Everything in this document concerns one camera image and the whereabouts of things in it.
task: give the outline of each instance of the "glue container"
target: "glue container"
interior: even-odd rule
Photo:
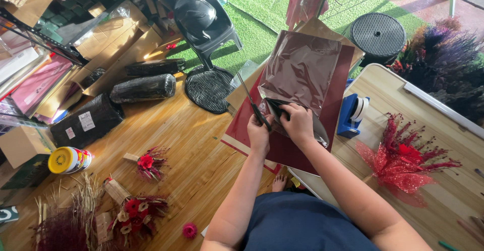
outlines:
[[[86,169],[93,155],[72,147],[57,148],[49,157],[49,170],[54,174],[73,174]]]

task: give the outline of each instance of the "black helmet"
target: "black helmet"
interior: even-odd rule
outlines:
[[[175,9],[176,18],[195,41],[210,39],[204,30],[217,19],[216,13],[206,0],[188,0]]]

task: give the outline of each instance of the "red cloth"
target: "red cloth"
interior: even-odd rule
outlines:
[[[330,87],[324,100],[322,108],[323,112],[321,112],[319,117],[319,120],[323,123],[326,133],[330,139],[330,145],[327,148],[328,151],[331,151],[333,138],[335,136],[336,124],[338,121],[341,103],[343,101],[345,84],[346,80],[348,79],[348,73],[354,50],[355,48],[352,46],[342,46],[338,62],[336,63],[335,71],[331,79]],[[261,76],[259,76],[255,82],[255,85],[250,90],[250,95],[257,106],[259,106],[262,100],[257,89],[260,78]],[[253,113],[254,111],[250,106],[249,98],[245,98],[244,103],[242,103],[240,106],[232,123],[225,132],[228,136],[233,137],[247,147],[250,147],[249,136],[247,134],[247,124],[250,116]],[[245,154],[243,150],[238,149],[234,144],[230,144],[225,140],[222,140],[222,142]],[[306,156],[299,150],[299,148],[292,142],[290,138],[274,132],[269,138],[269,144],[270,151],[266,156],[267,160],[311,174],[318,174]]]

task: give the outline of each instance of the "tape roll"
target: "tape roll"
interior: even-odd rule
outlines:
[[[357,102],[355,104],[356,106],[355,113],[349,119],[355,123],[360,122],[365,116],[366,110],[368,109],[369,105],[370,105],[370,101],[367,98],[358,97]]]

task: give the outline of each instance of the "blue tape dispenser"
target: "blue tape dispenser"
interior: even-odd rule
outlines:
[[[365,112],[370,105],[370,98],[359,98],[354,93],[343,99],[339,112],[338,129],[336,134],[347,138],[352,138],[360,134],[358,126],[365,116]]]

